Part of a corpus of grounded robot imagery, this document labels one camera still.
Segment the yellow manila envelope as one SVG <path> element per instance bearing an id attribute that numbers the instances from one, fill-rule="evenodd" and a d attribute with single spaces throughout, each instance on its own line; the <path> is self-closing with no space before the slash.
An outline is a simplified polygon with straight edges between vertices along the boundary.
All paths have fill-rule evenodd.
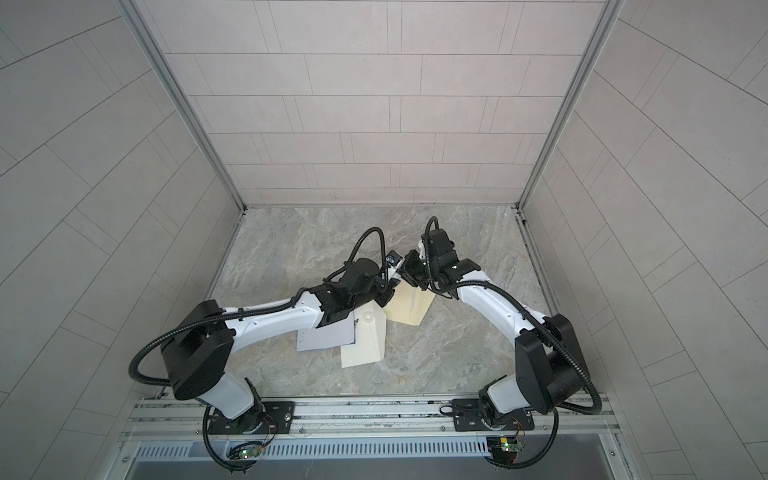
<path id="1" fill-rule="evenodd" d="M 390 321 L 419 326 L 426 317 L 434 298 L 435 294 L 431 291 L 413 287 L 402 281 L 395 287 L 394 296 L 383 310 Z"/>

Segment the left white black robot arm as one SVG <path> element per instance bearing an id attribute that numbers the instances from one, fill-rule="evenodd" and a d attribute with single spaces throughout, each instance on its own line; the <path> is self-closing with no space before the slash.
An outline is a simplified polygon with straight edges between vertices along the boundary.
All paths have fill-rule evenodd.
<path id="1" fill-rule="evenodd" d="M 401 277 L 392 266 L 362 258 L 345 264 L 340 279 L 302 288 L 291 299 L 247 308 L 198 304 L 161 344 L 177 400 L 195 399 L 229 420 L 261 407 L 255 387 L 227 370 L 231 354 L 292 331 L 319 329 L 354 317 L 369 302 L 385 306 Z"/>

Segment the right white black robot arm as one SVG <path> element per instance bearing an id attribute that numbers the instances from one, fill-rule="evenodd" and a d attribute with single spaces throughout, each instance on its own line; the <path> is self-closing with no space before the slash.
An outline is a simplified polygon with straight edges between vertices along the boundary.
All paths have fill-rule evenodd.
<path id="1" fill-rule="evenodd" d="M 476 262 L 460 259 L 444 230 L 424 233 L 418 249 L 402 260 L 389 254 L 387 262 L 409 285 L 471 306 L 513 345 L 514 375 L 495 380 L 478 393 L 488 424 L 505 423 L 523 409 L 540 414 L 557 408 L 584 415 L 602 411 L 571 322 L 561 314 L 547 316 L 529 309 Z"/>

